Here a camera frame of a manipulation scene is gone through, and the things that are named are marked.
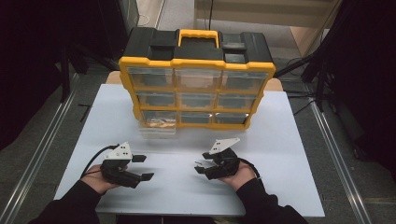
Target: floor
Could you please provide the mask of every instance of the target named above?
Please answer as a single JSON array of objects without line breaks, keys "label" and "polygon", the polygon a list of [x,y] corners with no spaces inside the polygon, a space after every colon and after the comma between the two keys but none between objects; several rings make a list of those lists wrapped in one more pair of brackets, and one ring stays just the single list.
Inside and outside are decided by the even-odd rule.
[{"label": "floor", "polygon": [[[141,15],[139,25],[162,30],[192,28],[192,0],[139,0],[138,5]],[[205,29],[206,22],[198,21],[198,27]],[[212,21],[212,29],[224,33],[264,33],[277,69],[301,57],[289,27]],[[62,89],[57,90],[26,125],[19,138],[0,151],[0,162],[3,164],[0,170],[0,207],[4,210],[0,217],[1,223],[27,223],[53,199],[89,113],[88,105],[92,104],[100,85],[106,82],[110,72],[91,59],[87,61],[90,64],[87,75],[74,75],[71,100],[61,105]],[[302,96],[305,95],[303,92],[315,89],[315,82],[304,84],[301,81],[299,75],[302,71],[304,68],[300,67],[280,78],[285,91],[299,92],[289,95]],[[329,143],[320,129],[315,105],[308,105],[309,101],[307,97],[290,98],[294,112],[302,109],[295,115],[295,121],[326,215],[307,217],[309,223],[396,223],[396,184],[389,172],[378,163],[355,158],[343,124],[325,101],[321,115],[325,116],[346,170],[370,218],[368,222],[358,221],[347,197],[343,178],[340,178],[332,159]],[[54,116],[60,117],[62,122],[52,121]],[[56,132],[48,133],[49,127],[54,127]],[[39,161],[40,165],[29,163],[34,160]],[[31,181],[23,184],[22,180],[25,179]],[[101,223],[115,223],[113,215],[101,214],[100,218]]]}]

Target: white tabletop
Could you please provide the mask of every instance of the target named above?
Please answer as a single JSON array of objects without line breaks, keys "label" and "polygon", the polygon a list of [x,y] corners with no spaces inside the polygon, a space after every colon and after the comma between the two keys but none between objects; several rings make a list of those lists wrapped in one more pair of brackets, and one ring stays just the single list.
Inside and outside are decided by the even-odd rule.
[{"label": "white tabletop", "polygon": [[[135,174],[154,173],[136,189],[120,187],[102,197],[102,213],[146,215],[242,216],[245,209],[233,190],[218,180],[207,180],[194,169],[207,162],[202,153],[216,139],[239,137],[232,146],[241,158],[259,170],[269,194],[280,205],[293,206],[304,217],[324,217],[314,179],[305,156],[285,92],[267,91],[246,131],[180,129],[176,139],[144,139],[132,114],[132,100],[121,85],[101,86],[76,148],[64,172],[55,199],[79,179],[92,156],[101,148],[129,142],[143,163],[129,163]],[[102,163],[104,156],[93,163]]]}]

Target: white bracket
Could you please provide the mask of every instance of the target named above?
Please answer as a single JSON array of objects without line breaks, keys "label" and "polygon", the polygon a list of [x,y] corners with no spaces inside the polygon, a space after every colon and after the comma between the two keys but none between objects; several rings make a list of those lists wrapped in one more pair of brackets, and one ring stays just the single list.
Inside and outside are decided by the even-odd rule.
[{"label": "white bracket", "polygon": [[239,138],[229,138],[229,139],[216,139],[215,144],[209,150],[209,154],[213,155],[219,152],[224,151],[225,149],[233,146],[235,143],[239,142],[241,139]]},{"label": "white bracket", "polygon": [[122,143],[105,156],[105,160],[131,160],[134,155],[128,142]]}]

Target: transparent drawer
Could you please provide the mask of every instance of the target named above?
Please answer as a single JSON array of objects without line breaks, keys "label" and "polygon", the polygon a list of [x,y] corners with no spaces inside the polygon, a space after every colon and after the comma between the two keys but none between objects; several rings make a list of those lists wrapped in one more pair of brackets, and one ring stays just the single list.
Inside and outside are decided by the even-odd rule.
[{"label": "transparent drawer", "polygon": [[142,110],[139,132],[145,138],[174,138],[176,115],[175,111]]},{"label": "transparent drawer", "polygon": [[127,67],[134,86],[139,87],[174,87],[172,68]]},{"label": "transparent drawer", "polygon": [[268,73],[265,72],[224,71],[221,79],[221,89],[258,92],[267,76]]},{"label": "transparent drawer", "polygon": [[212,118],[211,113],[206,112],[180,112],[180,122],[193,124],[208,124]]},{"label": "transparent drawer", "polygon": [[220,93],[218,108],[250,109],[256,95]]},{"label": "transparent drawer", "polygon": [[215,98],[215,93],[178,92],[177,104],[179,108],[211,109]]},{"label": "transparent drawer", "polygon": [[141,105],[175,106],[175,93],[171,91],[137,91]]},{"label": "transparent drawer", "polygon": [[215,123],[220,124],[245,124],[248,114],[243,113],[216,113]]},{"label": "transparent drawer", "polygon": [[177,87],[180,90],[207,90],[214,91],[218,86],[220,70],[200,68],[175,69]]}]

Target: person's left hand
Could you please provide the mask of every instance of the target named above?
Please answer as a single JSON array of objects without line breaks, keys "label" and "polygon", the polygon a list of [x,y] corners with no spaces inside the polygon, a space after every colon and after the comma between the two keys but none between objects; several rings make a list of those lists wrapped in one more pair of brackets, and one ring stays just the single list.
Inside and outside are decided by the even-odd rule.
[{"label": "person's left hand", "polygon": [[108,189],[114,189],[119,187],[120,185],[111,184],[103,179],[102,172],[100,171],[100,166],[101,165],[93,165],[87,171],[87,174],[81,178],[81,181],[89,185],[100,194],[104,194]]}]

